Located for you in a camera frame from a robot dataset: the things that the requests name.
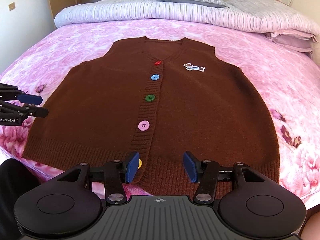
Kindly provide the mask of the striped white duvet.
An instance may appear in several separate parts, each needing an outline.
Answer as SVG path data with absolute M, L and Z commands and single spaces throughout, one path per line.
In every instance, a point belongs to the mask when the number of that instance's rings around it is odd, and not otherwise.
M 61 10 L 57 28 L 69 24 L 165 19 L 206 23 L 250 33 L 294 29 L 319 35 L 319 25 L 300 12 L 275 0 L 229 0 L 225 8 L 160 0 L 102 0 Z

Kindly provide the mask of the person's black trousers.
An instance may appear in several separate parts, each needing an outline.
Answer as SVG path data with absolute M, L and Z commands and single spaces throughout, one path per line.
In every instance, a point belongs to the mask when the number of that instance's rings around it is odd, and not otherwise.
M 20 196 L 39 185 L 38 178 L 16 159 L 7 159 L 1 164 L 1 239 L 21 237 L 14 205 Z

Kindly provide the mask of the brown knitted vest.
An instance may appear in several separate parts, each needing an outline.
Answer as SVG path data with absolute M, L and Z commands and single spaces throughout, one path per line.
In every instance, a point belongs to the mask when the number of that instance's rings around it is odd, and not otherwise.
M 36 118 L 23 158 L 60 170 L 101 166 L 138 152 L 133 184 L 153 195 L 193 195 L 182 159 L 190 151 L 221 166 L 243 162 L 279 181 L 276 130 L 242 70 L 214 47 L 128 38 L 73 67 Z

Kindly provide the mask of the wall switch plate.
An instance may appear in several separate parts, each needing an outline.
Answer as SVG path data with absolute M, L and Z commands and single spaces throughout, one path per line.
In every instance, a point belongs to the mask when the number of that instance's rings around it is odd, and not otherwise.
M 12 2 L 12 3 L 9 4 L 9 10 L 10 11 L 14 10 L 15 8 L 16 8 L 15 2 Z

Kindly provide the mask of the folded pink pillowcases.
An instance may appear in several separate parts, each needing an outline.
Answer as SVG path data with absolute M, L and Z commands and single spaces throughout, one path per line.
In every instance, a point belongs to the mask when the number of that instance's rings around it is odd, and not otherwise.
M 313 53 L 319 46 L 319 38 L 316 35 L 295 29 L 265 33 L 265 36 L 275 44 L 307 54 L 309 57 L 313 57 Z

